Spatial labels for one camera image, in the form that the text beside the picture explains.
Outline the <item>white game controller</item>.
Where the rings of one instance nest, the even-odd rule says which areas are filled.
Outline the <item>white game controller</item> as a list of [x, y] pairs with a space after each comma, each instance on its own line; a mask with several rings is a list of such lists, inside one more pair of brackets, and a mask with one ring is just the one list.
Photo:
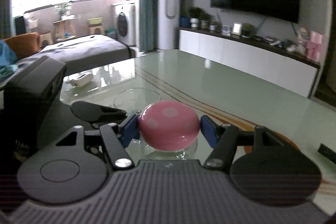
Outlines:
[[71, 84], [74, 87], [81, 88], [93, 80], [93, 73], [85, 72], [82, 73], [71, 80], [67, 80], [67, 84]]

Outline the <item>pink jar lid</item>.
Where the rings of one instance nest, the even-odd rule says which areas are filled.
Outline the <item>pink jar lid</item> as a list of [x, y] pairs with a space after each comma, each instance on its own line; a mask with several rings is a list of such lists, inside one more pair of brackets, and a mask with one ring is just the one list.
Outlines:
[[177, 101], [148, 105], [138, 118], [142, 139], [160, 151], [180, 151], [192, 145], [200, 130], [200, 119], [189, 106]]

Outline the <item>grey sofa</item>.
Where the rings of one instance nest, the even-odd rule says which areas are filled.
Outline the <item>grey sofa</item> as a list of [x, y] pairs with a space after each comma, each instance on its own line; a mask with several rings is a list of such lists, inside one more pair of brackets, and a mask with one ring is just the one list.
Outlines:
[[37, 32], [5, 39], [16, 54], [18, 70], [1, 80], [1, 90], [7, 84], [20, 81], [49, 81], [88, 69], [132, 59], [135, 51], [122, 42], [104, 35], [89, 35], [41, 48]]

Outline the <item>black remote control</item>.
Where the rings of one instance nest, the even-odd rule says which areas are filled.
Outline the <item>black remote control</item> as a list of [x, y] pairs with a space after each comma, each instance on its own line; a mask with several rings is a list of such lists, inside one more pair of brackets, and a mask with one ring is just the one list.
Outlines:
[[336, 152], [334, 152], [332, 149], [330, 149], [326, 145], [320, 144], [318, 148], [318, 153], [324, 156], [326, 159], [328, 159], [332, 163], [336, 164]]

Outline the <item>white photo frame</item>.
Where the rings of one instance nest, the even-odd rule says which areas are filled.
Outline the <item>white photo frame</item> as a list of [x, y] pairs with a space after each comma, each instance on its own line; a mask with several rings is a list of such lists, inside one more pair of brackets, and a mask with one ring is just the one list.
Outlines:
[[242, 33], [243, 24], [235, 22], [232, 27], [232, 34], [240, 36]]

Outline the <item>green curtain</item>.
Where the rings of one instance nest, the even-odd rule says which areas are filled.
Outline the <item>green curtain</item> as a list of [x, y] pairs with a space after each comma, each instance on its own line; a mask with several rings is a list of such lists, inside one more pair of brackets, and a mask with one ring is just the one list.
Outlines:
[[157, 42], [158, 0], [139, 0], [139, 49], [149, 52]]

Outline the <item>clear drinking glass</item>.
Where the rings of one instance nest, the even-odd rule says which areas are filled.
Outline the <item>clear drinking glass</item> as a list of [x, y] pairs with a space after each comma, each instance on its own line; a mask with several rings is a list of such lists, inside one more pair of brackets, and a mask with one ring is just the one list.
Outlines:
[[160, 94], [154, 90], [131, 88], [118, 94], [113, 101], [113, 106], [126, 111], [127, 115], [141, 114], [145, 107], [160, 101]]

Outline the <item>pink gift box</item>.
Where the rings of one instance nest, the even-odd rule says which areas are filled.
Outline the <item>pink gift box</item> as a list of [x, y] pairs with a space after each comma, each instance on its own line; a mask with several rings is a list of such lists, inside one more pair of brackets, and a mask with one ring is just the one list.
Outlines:
[[315, 62], [319, 62], [322, 50], [323, 35], [311, 31], [309, 41], [306, 44], [306, 57]]

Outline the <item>white washing machine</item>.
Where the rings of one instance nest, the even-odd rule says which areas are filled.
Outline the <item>white washing machine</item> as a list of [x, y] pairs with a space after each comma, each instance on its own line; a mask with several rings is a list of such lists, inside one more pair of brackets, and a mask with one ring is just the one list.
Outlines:
[[127, 46], [136, 46], [135, 4], [124, 2], [112, 6], [116, 39]]

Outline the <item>potted plant white pot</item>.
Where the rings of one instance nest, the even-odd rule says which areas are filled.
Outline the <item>potted plant white pot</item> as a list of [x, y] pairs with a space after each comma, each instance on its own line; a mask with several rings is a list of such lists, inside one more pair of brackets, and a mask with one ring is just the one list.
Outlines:
[[189, 17], [191, 28], [199, 27], [199, 18], [203, 14], [203, 9], [200, 7], [190, 7], [189, 8]]

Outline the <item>white tv cabinet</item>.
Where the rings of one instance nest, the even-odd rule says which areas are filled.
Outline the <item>white tv cabinet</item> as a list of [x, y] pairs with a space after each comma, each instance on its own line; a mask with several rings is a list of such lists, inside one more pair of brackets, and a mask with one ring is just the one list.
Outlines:
[[179, 49], [256, 76], [309, 98], [319, 67], [213, 32], [179, 29]]

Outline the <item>clear glass jar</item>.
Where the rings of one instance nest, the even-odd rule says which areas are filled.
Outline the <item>clear glass jar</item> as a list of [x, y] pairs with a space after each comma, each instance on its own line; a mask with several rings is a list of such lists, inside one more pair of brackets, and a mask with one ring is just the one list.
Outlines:
[[139, 140], [140, 158], [144, 160], [191, 160], [194, 158], [198, 147], [198, 140], [185, 149], [179, 151], [161, 151]]

